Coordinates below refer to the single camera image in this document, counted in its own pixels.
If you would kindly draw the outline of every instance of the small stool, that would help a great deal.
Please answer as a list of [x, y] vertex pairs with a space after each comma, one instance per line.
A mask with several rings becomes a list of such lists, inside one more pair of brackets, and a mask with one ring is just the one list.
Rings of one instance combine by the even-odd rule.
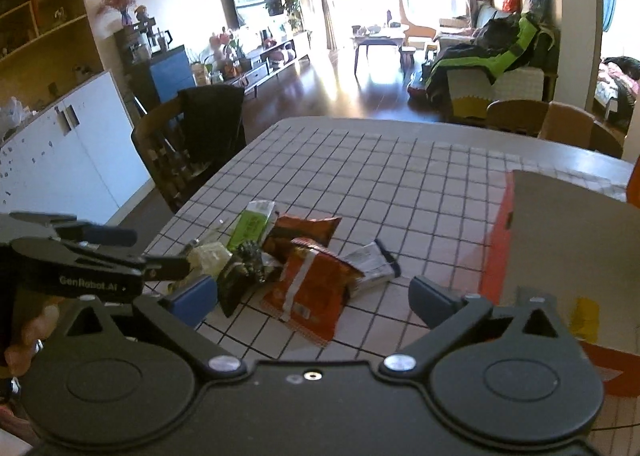
[[400, 66], [404, 70], [405, 67], [415, 64], [414, 59], [415, 46], [401, 46], [400, 47]]
[[431, 52], [433, 54], [433, 59], [435, 60], [436, 56], [438, 55], [438, 45], [436, 45], [435, 43], [425, 44], [424, 52], [426, 55], [426, 59], [429, 59], [429, 53]]

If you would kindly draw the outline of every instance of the cabinet handle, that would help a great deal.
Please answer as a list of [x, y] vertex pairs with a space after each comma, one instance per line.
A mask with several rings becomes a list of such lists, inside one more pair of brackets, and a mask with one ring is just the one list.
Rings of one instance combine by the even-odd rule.
[[69, 124], [69, 121], [66, 120], [65, 112], [60, 111], [60, 109], [58, 109], [58, 107], [56, 106], [56, 113], [57, 113], [56, 116], [58, 119], [58, 124], [60, 124], [60, 127], [62, 128], [62, 133], [64, 135], [70, 133], [71, 125]]
[[69, 113], [69, 120], [71, 120], [74, 128], [77, 128], [80, 125], [80, 120], [78, 119], [78, 115], [76, 115], [73, 104], [69, 104], [69, 107], [66, 109], [66, 111]]

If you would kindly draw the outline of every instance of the orange snack bag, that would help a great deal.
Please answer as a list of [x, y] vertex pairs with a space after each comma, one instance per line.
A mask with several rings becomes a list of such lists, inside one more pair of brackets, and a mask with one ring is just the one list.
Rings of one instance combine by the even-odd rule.
[[262, 249], [284, 263], [292, 251], [291, 240], [295, 238], [309, 238], [323, 247], [328, 247], [341, 219], [335, 217], [307, 220], [285, 214], [273, 224], [273, 228], [264, 239]]
[[326, 346], [334, 338], [345, 289], [362, 273], [312, 240], [290, 243], [280, 280], [260, 305], [311, 342]]

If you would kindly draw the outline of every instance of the white cabinet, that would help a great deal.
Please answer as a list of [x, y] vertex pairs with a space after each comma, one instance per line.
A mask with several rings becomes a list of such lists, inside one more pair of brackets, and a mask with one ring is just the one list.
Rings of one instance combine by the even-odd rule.
[[111, 74], [100, 75], [63, 100], [65, 113], [118, 207], [149, 179], [131, 142], [129, 123]]
[[[3, 211], [68, 213], [104, 223], [118, 210], [78, 135], [64, 129], [58, 107], [18, 133], [9, 148], [12, 198]], [[3, 191], [5, 180], [0, 184]]]
[[110, 73], [39, 115], [0, 147], [0, 212], [106, 223], [149, 179]]

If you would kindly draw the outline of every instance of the tv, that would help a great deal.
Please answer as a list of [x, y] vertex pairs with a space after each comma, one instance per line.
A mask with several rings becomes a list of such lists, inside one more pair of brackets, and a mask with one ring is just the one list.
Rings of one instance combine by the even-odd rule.
[[230, 28], [245, 25], [266, 29], [271, 18], [284, 12], [282, 0], [222, 0]]

